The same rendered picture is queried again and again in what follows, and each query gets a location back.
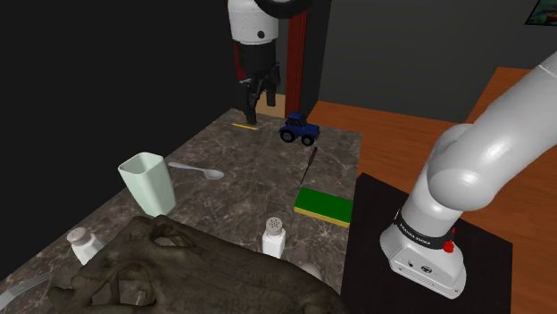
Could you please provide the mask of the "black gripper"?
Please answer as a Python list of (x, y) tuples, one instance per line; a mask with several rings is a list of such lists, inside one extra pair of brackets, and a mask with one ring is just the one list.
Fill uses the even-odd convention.
[(276, 106), (277, 87), (281, 84), (279, 63), (276, 58), (276, 41), (261, 45), (245, 45), (237, 42), (238, 75), (240, 86), (245, 92), (245, 117), (248, 124), (256, 124), (256, 104), (262, 93), (262, 85), (266, 91), (266, 104)]

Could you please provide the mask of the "red framed doorway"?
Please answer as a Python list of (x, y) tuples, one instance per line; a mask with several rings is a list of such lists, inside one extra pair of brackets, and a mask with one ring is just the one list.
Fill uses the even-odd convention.
[[(309, 80), (310, 39), (308, 27), (314, 14), (328, 23), (332, 0), (227, 0), (229, 26), (234, 45), (237, 76), (242, 73), (237, 60), (237, 42), (261, 45), (279, 38), (279, 22), (288, 21), (287, 78), (284, 113), (297, 112), (302, 102), (303, 83)], [(238, 80), (237, 108), (244, 112), (245, 92)]]

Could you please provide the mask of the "blue toy tractor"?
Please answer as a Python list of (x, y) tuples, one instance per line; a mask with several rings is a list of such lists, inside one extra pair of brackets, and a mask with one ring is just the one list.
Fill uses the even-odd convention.
[(280, 128), (279, 135), (285, 143), (293, 143), (299, 138), (303, 145), (312, 146), (320, 136), (320, 127), (308, 123), (301, 113), (291, 112), (285, 125)]

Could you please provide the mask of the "dark brown pen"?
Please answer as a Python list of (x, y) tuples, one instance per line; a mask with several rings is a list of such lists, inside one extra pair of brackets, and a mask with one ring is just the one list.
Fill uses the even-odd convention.
[(311, 156), (310, 156), (310, 158), (309, 158), (309, 160), (308, 160), (308, 162), (307, 162), (307, 166), (306, 166), (305, 171), (304, 171), (304, 173), (303, 173), (303, 177), (302, 177), (302, 179), (300, 180), (300, 183), (299, 183), (300, 186), (303, 184), (303, 182), (304, 182), (304, 180), (305, 180), (305, 178), (306, 178), (306, 176), (307, 176), (307, 173), (308, 173), (308, 171), (309, 171), (309, 168), (311, 167), (311, 165), (312, 165), (312, 163), (313, 163), (313, 160), (314, 160), (315, 155), (316, 155), (317, 152), (318, 152), (318, 147), (314, 147), (314, 148), (312, 149), (312, 154), (311, 154)]

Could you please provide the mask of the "silver spoon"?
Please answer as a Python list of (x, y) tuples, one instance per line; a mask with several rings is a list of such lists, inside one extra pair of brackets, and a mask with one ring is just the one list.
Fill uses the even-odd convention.
[(198, 170), (203, 172), (204, 176), (207, 179), (221, 179), (224, 177), (224, 173), (221, 171), (218, 171), (216, 169), (202, 169), (202, 168), (197, 168), (194, 166), (189, 166), (186, 164), (182, 164), (182, 163), (178, 163), (175, 161), (171, 161), (168, 163), (168, 165), (172, 168), (177, 168), (177, 169), (191, 169), (191, 170)]

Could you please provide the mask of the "green and yellow sponge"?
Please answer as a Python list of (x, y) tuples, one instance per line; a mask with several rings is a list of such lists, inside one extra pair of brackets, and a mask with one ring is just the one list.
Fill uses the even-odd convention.
[(353, 201), (302, 187), (296, 197), (294, 210), (341, 227), (349, 227)]

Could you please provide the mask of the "pale green cup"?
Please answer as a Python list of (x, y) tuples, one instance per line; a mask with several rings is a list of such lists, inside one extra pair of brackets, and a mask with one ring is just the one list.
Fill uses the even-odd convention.
[(145, 214), (166, 215), (176, 206), (170, 174), (162, 156), (138, 153), (123, 162), (118, 171)]

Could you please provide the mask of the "white salt shaker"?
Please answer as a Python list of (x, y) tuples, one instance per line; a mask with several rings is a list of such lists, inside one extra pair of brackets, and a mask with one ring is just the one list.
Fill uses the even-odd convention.
[(286, 230), (283, 228), (282, 220), (277, 217), (267, 219), (265, 231), (262, 234), (262, 252), (280, 259), (285, 242)]
[(74, 228), (68, 233), (66, 239), (82, 265), (86, 265), (105, 246), (103, 240), (84, 227)]

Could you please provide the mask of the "white round object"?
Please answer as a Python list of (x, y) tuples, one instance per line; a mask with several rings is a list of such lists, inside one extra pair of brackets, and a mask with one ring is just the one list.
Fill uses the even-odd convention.
[(311, 274), (312, 276), (316, 277), (318, 280), (322, 280), (322, 274), (317, 266), (311, 263), (302, 263), (300, 268), (306, 271), (307, 273)]

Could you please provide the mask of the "dark animal skull figure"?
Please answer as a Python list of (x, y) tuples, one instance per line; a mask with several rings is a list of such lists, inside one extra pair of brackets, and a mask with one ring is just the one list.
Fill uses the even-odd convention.
[(165, 216), (133, 218), (47, 296), (59, 314), (349, 314), (296, 265)]

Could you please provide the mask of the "black robot stand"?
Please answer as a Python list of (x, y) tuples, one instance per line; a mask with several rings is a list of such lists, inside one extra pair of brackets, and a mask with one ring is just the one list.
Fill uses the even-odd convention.
[(408, 194), (362, 173), (356, 180), (341, 298), (350, 314), (511, 314), (512, 243), (458, 219), (467, 281), (450, 300), (396, 274), (379, 237)]

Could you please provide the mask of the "silver fork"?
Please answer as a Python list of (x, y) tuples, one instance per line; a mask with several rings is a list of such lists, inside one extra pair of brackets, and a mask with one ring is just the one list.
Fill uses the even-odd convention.
[(53, 277), (54, 274), (52, 272), (47, 272), (8, 288), (4, 293), (0, 294), (0, 310), (3, 310), (17, 296), (37, 285), (50, 281)]

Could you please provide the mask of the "wall picture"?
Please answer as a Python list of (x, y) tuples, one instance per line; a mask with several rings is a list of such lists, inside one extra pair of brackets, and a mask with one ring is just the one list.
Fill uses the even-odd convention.
[(538, 0), (526, 24), (557, 26), (557, 0)]

